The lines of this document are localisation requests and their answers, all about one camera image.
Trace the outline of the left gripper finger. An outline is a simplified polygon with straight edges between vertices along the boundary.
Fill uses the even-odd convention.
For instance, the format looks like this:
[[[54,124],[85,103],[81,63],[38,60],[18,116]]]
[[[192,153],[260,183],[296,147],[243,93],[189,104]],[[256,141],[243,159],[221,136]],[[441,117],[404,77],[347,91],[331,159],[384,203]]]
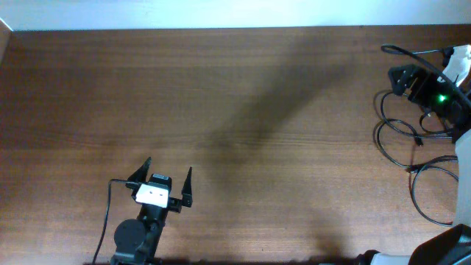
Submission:
[[[191,197],[192,196],[192,187],[191,187],[191,176],[192,176],[192,167],[189,167],[183,188],[182,188],[182,196],[183,197]]]
[[[134,173],[132,173],[126,181],[126,187],[131,189],[136,189],[140,184],[146,182],[146,177],[148,175],[149,167],[152,163],[152,158],[148,157],[142,166],[140,166]]]

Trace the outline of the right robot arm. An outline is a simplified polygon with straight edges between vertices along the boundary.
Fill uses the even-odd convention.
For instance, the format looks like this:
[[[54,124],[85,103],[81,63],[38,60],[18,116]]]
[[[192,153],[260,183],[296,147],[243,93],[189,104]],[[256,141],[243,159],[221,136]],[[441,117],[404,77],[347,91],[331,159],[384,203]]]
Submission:
[[[419,134],[409,127],[406,136],[421,145],[424,138],[449,138],[456,146],[455,155],[443,155],[426,163],[404,165],[410,174],[409,193],[415,208],[417,181],[423,172],[433,170],[450,176],[457,185],[456,216],[443,223],[446,231],[419,245],[410,255],[387,255],[368,250],[355,264],[469,264],[470,263],[470,97],[459,86],[469,71],[455,70],[447,64],[442,72],[416,65],[389,69],[392,93],[405,96],[421,107],[425,119],[435,113],[443,130],[425,130]]]

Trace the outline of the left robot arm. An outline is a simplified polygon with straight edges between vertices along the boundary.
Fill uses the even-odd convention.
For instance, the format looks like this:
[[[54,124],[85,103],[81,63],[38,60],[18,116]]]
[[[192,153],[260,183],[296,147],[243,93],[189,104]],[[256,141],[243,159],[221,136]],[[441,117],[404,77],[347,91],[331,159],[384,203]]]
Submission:
[[[166,224],[168,213],[180,213],[193,203],[191,175],[188,170],[180,198],[170,196],[172,179],[161,174],[148,175],[152,159],[147,158],[127,180],[125,186],[132,191],[132,199],[141,206],[134,219],[119,224],[113,235],[116,250],[112,265],[155,264],[155,253]]]

